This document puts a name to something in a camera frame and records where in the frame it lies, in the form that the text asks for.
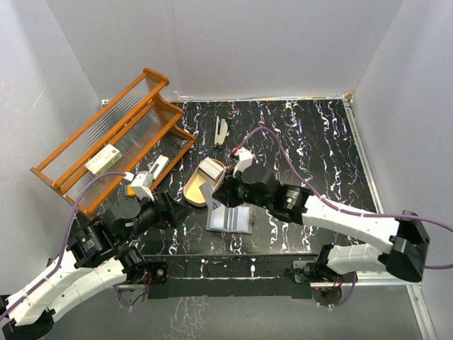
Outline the black right arm base motor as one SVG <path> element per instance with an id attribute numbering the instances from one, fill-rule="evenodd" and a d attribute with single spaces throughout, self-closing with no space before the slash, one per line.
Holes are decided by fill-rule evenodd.
<path id="1" fill-rule="evenodd" d="M 293 261 L 289 268 L 286 268 L 283 276 L 295 283 L 309 284 L 315 290 L 340 289 L 347 283 L 358 281 L 356 273 L 337 274 L 331 269 L 316 265 L 316 261 Z"/>

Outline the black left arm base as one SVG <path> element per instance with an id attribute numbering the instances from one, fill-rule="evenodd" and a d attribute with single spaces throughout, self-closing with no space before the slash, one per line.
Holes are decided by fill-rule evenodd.
<path id="1" fill-rule="evenodd" d="M 168 281 L 168 264 L 147 261 L 128 275 L 124 283 L 115 286 L 119 303 L 131 310 L 151 297 L 153 288 L 162 288 Z"/>

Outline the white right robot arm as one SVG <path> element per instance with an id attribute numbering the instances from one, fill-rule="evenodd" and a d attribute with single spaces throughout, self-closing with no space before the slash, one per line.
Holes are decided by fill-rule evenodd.
<path id="1" fill-rule="evenodd" d="M 308 188 L 281 183 L 263 166 L 229 170 L 213 198 L 235 208 L 244 203 L 265 208 L 281 222 L 320 227 L 359 240 L 352 246 L 322 246 L 315 261 L 293 268 L 310 281 L 334 281 L 353 272 L 387 272 L 397 279 L 419 283 L 423 278 L 430 238 L 413 212 L 381 217 L 366 210 L 321 200 Z"/>

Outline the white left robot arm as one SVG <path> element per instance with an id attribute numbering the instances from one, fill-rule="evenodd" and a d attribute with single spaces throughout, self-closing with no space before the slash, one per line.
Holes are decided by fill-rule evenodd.
<path id="1" fill-rule="evenodd" d="M 154 199 L 119 199 L 75 232 L 35 280 L 3 300 L 8 325 L 48 324 L 62 308 L 70 310 L 114 285 L 140 282 L 147 271 L 145 260 L 130 243 L 153 227 L 178 228 L 189 213 L 189 207 L 167 193 Z"/>

